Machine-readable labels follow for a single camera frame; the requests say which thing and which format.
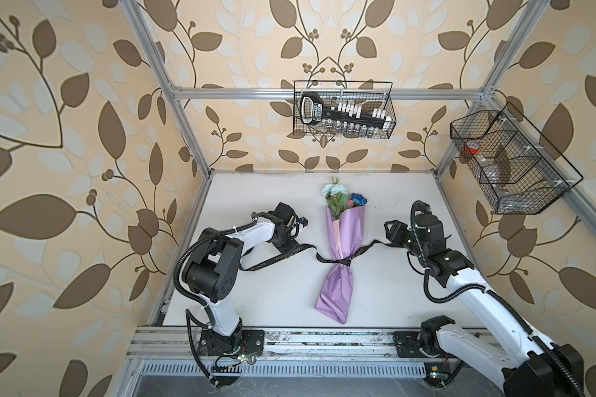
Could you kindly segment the pale green fake flower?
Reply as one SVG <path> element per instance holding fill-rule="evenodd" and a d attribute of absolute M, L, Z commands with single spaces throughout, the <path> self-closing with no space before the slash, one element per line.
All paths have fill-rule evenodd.
<path fill-rule="evenodd" d="M 321 190 L 321 195 L 323 198 L 328 199 L 329 197 L 333 197 L 336 195 L 348 195 L 349 190 L 347 190 L 344 185 L 340 183 L 339 178 L 334 177 L 331 183 L 328 183 L 323 187 Z"/>

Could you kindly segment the blue fake rose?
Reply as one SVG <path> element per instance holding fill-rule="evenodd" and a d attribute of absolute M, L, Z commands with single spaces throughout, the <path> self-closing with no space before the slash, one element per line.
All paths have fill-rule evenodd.
<path fill-rule="evenodd" d="M 352 194 L 351 202 L 353 203 L 354 207 L 361 207 L 366 205 L 368 200 L 360 194 Z"/>

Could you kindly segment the pink purple wrapping paper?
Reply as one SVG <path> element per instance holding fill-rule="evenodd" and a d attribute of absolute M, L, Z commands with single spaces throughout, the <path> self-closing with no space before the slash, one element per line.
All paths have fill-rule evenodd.
<path fill-rule="evenodd" d="M 338 219 L 334 219 L 329 208 L 325 211 L 329 250 L 336 262 L 324 279 L 315 309 L 339 324 L 346 324 L 354 278 L 350 265 L 341 260 L 350 258 L 363 244 L 365 207 L 346 209 Z"/>

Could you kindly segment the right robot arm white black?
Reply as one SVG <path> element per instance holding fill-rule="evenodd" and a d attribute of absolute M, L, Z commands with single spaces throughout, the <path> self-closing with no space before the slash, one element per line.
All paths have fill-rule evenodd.
<path fill-rule="evenodd" d="M 440 315 L 421 325 L 421 354 L 452 355 L 506 396 L 584 395 L 584 360 L 579 352 L 532 326 L 485 281 L 467 256 L 448 248 L 437 216 L 414 209 L 409 224 L 393 220 L 384 228 L 392 246 L 406 249 L 422 265 L 425 297 L 434 304 L 458 299 L 499 345 L 490 345 Z"/>

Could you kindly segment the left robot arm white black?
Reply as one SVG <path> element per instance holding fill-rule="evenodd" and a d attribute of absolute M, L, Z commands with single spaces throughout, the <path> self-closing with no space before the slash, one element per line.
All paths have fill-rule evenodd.
<path fill-rule="evenodd" d="M 272 244 L 279 254 L 250 266 L 256 271 L 282 261 L 300 251 L 296 237 L 308 220 L 294 209 L 279 203 L 273 211 L 253 213 L 252 220 L 225 230 L 206 228 L 175 264 L 172 282 L 181 296 L 200 305 L 207 317 L 202 322 L 185 311 L 186 326 L 202 330 L 201 341 L 218 354 L 243 352 L 243 320 L 229 297 L 238 273 L 245 271 L 242 258 L 256 246 Z"/>

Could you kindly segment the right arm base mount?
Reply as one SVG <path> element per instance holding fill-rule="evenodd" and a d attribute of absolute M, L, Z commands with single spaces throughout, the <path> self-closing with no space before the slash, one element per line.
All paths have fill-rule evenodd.
<path fill-rule="evenodd" d="M 397 357 L 401 359 L 429 359 L 429 360 L 452 360 L 455 356 L 446 352 L 430 354 L 422 352 L 421 342 L 419 340 L 420 331 L 396 331 L 392 334 L 392 341 L 397 351 Z"/>

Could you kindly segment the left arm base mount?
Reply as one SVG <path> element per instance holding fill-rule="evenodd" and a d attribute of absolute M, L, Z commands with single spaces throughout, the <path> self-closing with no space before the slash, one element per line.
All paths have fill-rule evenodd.
<path fill-rule="evenodd" d="M 223 355 L 259 356 L 262 354 L 265 332 L 261 329 L 237 329 L 231 336 L 212 330 L 203 330 L 200 336 L 200 354 L 209 357 Z"/>

